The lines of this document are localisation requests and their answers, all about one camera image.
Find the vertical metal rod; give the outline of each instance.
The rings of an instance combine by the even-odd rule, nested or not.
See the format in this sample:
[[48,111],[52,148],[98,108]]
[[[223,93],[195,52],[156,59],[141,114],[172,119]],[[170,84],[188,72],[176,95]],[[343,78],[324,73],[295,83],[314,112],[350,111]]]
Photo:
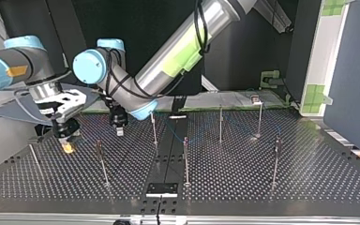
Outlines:
[[223,108],[220,105],[220,143],[223,142],[223,136],[222,136],[223,135],[222,134],[223,128],[222,128],[222,126],[223,126]]
[[108,174],[107,174],[107,169],[106,169],[106,166],[105,166],[105,163],[104,163],[104,153],[103,153],[103,144],[102,144],[102,140],[97,140],[97,144],[96,144],[96,150],[97,150],[97,157],[101,163],[101,168],[104,172],[104,179],[105,179],[105,186],[106,187],[109,187],[111,184],[110,184],[110,181],[108,179]]
[[278,152],[276,152],[276,164],[274,166],[273,187],[277,184]]
[[263,103],[260,105],[260,114],[259,114],[259,127],[257,129],[257,137],[261,137],[261,126],[262,126],[262,115],[263,115]]
[[28,144],[28,146],[30,147],[31,149],[31,153],[32,153],[32,156],[34,157],[34,161],[36,162],[37,164],[37,168],[39,169],[39,172],[40,174],[42,175],[43,177],[43,172],[42,172],[42,168],[40,167],[40,163],[39,163],[39,160],[38,160],[38,157],[37,157],[37,154],[35,152],[35,149],[34,149],[34,146],[30,143]]
[[186,187],[189,187],[191,184],[189,183],[189,176],[188,176],[188,138],[184,138],[184,159],[186,162]]
[[277,185],[278,161],[280,154],[282,152],[282,140],[280,139],[280,136],[277,136],[275,151],[276,151],[276,164],[274,165],[273,186],[272,186],[273,189]]
[[103,167],[104,177],[105,177],[105,180],[106,180],[106,186],[109,186],[110,181],[108,180],[108,175],[107,175],[107,170],[105,168],[104,160],[101,160],[101,166]]
[[154,113],[153,112],[151,112],[151,123],[153,124],[153,130],[154,130],[154,144],[158,145],[157,129],[156,129],[156,123],[155,123],[155,118],[154,118]]

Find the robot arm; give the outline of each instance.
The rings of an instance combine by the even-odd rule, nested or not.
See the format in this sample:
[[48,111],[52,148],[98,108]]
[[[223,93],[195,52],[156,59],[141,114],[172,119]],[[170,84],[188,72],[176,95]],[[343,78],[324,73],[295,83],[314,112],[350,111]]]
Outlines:
[[56,81],[48,54],[37,37],[15,37],[0,50],[0,90],[25,82],[41,114],[52,120],[54,136],[67,148],[79,132],[78,113],[86,95],[78,90],[63,90]]
[[96,49],[78,54],[73,63],[74,72],[80,81],[97,84],[127,112],[143,120],[158,105],[157,95],[177,75],[190,71],[202,59],[197,30],[200,38],[209,44],[255,3],[256,0],[203,1],[200,17],[189,16],[134,78],[121,67],[125,48],[119,39],[100,39]]

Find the perforated metal table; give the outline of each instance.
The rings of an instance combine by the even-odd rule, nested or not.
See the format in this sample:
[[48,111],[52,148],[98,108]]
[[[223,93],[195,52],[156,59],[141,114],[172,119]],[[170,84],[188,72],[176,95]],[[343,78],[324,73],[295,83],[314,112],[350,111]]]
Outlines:
[[[156,114],[158,148],[149,120],[132,121],[126,136],[116,137],[107,115],[83,115],[84,139],[74,155],[49,138],[35,146],[42,173],[29,149],[3,162],[0,213],[360,218],[360,159],[292,110],[264,111],[256,139],[258,113],[224,112],[222,144],[219,112],[190,112],[178,121]],[[283,152],[273,186],[279,133]],[[183,185],[186,136],[190,187]],[[104,187],[97,140],[103,142],[111,187]],[[146,198],[150,183],[177,183],[178,197]]]

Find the green padding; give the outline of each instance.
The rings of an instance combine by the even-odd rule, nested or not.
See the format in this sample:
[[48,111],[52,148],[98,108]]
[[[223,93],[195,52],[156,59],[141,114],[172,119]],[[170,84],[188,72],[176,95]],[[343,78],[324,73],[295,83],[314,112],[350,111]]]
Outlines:
[[322,16],[341,15],[345,0],[326,0],[323,5]]
[[[203,28],[200,29],[200,34],[204,39]],[[200,49],[197,32],[195,26],[192,25],[169,53],[162,70],[171,77],[177,76],[182,70],[190,71],[202,58]]]
[[302,113],[319,113],[323,104],[324,85],[309,84],[307,86]]

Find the white label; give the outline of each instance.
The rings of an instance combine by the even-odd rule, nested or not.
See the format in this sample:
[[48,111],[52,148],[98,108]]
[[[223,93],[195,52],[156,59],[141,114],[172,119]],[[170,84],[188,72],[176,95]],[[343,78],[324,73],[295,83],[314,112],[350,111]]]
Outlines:
[[54,109],[50,108],[50,109],[44,109],[44,110],[39,110],[41,114],[52,114],[54,113]]

